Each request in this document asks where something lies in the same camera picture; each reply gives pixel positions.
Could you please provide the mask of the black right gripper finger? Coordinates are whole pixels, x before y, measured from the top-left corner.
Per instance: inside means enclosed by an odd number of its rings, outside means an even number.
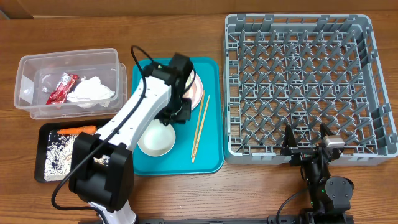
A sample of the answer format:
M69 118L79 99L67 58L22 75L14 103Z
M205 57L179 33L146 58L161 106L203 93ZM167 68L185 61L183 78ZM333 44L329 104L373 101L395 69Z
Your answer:
M334 133L329 129L329 127L325 123L322 123L320 125L320 135L321 137L333 136Z
M297 147L297 142L294 137L294 133L292 131L291 125L287 124L285 127L284 141L282 144L283 149L288 147Z

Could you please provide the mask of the pink shallow bowl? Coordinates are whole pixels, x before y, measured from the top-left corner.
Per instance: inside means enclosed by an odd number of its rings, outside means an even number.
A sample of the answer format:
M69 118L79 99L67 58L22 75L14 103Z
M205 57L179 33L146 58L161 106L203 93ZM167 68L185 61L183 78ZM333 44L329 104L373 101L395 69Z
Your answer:
M190 89L183 95L183 98L189 98L192 101L197 100L201 96L201 83L200 82L194 82L193 85L190 87Z

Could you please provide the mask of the white bowl with food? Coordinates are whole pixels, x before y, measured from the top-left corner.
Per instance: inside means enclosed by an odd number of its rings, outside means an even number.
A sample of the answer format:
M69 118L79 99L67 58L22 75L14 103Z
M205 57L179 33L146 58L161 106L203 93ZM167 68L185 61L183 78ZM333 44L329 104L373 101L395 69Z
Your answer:
M150 122L137 145L140 150L152 157L163 156L174 146L176 133L172 125L165 126L158 119Z

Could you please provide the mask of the orange carrot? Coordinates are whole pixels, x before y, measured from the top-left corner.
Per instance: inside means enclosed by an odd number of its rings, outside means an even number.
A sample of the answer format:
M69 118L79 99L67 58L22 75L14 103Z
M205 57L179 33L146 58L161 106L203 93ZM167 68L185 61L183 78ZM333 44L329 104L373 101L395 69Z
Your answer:
M94 134L96 131L96 126L82 126L77 128L60 129L57 133L62 135L79 135L81 133Z

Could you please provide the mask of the white napkin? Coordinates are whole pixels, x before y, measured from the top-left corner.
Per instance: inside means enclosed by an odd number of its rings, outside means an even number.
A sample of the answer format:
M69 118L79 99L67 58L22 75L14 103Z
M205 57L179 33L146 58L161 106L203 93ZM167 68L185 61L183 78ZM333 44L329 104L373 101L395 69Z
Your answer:
M114 94L114 91L101 83L99 77L94 76L77 84L74 90L67 95L67 101L78 103L77 106L80 108L91 108L96 103L89 103L89 101L107 100L113 97Z

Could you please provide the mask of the red snack wrapper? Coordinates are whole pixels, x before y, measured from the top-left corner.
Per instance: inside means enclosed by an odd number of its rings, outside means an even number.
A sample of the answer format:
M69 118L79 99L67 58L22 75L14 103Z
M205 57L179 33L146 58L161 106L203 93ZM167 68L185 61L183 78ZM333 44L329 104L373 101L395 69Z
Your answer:
M77 74L64 73L56 87L56 89L50 94L46 104L57 105L62 104L66 101L67 95L70 92L72 86L79 79Z

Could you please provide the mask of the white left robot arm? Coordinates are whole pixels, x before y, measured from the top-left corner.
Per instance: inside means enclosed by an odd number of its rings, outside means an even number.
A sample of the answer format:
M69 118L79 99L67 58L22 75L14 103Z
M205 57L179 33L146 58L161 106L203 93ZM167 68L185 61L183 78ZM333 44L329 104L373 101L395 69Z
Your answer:
M94 134L76 138L68 187L103 223L137 222L128 202L133 150L152 120L165 125L190 120L191 101L183 95L193 71L191 61L151 62L141 69L139 86L117 115Z

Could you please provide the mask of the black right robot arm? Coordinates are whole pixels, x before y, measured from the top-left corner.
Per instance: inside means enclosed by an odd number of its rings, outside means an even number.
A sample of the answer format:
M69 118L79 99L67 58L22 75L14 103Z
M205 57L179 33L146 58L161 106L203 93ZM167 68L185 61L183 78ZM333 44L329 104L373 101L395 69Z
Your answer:
M279 207L275 220L291 223L353 223L353 217L345 214L351 208L354 183L341 176L332 176L328 165L340 157L345 143L339 135L320 125L321 142L309 147L299 147L291 125L285 127L285 137L280 154L290 156L289 165L299 166L306 187L290 196ZM301 209L294 217L281 216L282 209L299 195L308 192L310 208Z

